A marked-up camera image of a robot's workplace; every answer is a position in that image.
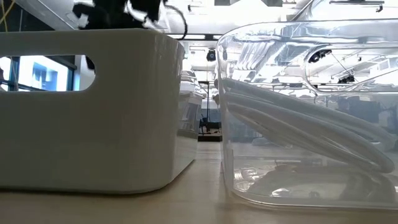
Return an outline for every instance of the transparent storage container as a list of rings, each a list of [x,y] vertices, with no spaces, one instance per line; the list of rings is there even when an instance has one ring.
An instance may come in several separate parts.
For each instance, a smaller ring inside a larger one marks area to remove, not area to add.
[[[398,208],[398,20],[254,24],[216,49],[230,191]]]

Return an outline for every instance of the coiled white cable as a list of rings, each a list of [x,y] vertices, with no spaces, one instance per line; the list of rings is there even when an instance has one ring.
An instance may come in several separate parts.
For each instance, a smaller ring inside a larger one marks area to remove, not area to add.
[[[341,118],[340,114],[344,113],[231,79],[223,79],[223,86],[245,92],[244,95],[226,92],[224,94],[226,106],[229,112],[266,138],[272,133],[273,139],[276,137],[282,142],[300,146],[364,170],[390,173],[395,169],[394,163],[371,142],[350,131],[347,124],[341,125],[341,122],[347,118],[345,115],[343,119]],[[371,123],[364,124],[368,122],[363,120],[350,123],[355,125],[355,130],[359,127],[375,128]],[[361,130],[361,133],[380,139],[380,134],[374,133],[380,129],[377,127],[372,130]]]

